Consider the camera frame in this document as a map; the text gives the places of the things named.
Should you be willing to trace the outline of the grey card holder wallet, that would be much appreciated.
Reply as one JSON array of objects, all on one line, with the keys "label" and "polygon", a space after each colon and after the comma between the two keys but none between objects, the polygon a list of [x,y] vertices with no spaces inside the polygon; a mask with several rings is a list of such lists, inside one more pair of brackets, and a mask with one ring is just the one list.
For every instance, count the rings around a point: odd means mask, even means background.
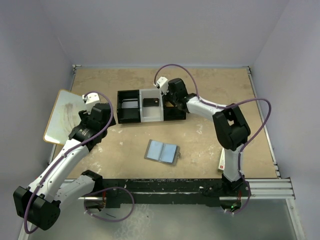
[{"label": "grey card holder wallet", "polygon": [[175,166],[181,157],[180,147],[176,144],[164,143],[150,139],[144,159]]}]

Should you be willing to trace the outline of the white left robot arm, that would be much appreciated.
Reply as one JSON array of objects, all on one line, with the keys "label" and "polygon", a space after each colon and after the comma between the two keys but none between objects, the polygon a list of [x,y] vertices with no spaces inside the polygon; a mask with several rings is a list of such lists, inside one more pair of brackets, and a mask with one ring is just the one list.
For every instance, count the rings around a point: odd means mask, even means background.
[{"label": "white left robot arm", "polygon": [[28,187],[18,186],[13,192],[16,213],[23,218],[24,230],[32,223],[37,229],[48,230],[57,221],[65,200],[60,186],[74,167],[99,144],[114,126],[111,103],[96,103],[91,111],[81,110],[80,124],[74,127],[60,153]]}]

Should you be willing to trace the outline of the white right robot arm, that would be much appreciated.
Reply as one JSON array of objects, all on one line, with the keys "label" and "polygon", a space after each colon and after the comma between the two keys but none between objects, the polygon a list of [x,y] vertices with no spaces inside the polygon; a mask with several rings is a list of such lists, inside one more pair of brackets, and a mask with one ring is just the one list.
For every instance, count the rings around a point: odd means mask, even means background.
[{"label": "white right robot arm", "polygon": [[205,103],[195,93],[188,93],[184,81],[180,78],[168,80],[160,77],[156,81],[160,93],[180,111],[195,114],[212,121],[216,137],[224,149],[224,170],[222,190],[228,196],[240,190],[239,179],[243,176],[241,154],[248,141],[251,130],[238,106]]}]

